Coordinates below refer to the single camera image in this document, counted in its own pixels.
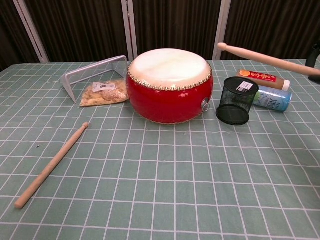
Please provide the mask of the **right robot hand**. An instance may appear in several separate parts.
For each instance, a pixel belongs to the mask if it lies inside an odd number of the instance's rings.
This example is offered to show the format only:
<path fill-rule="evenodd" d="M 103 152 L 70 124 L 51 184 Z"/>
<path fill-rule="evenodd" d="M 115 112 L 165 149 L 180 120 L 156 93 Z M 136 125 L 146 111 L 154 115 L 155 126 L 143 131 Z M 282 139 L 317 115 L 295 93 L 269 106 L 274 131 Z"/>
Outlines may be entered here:
<path fill-rule="evenodd" d="M 320 41 L 315 43 L 312 46 L 312 51 L 309 55 L 309 57 L 306 59 L 305 66 L 310 68 L 315 68 L 316 61 L 318 56 L 320 55 Z M 308 79 L 316 84 L 320 84 L 320 75 L 310 75 Z"/>

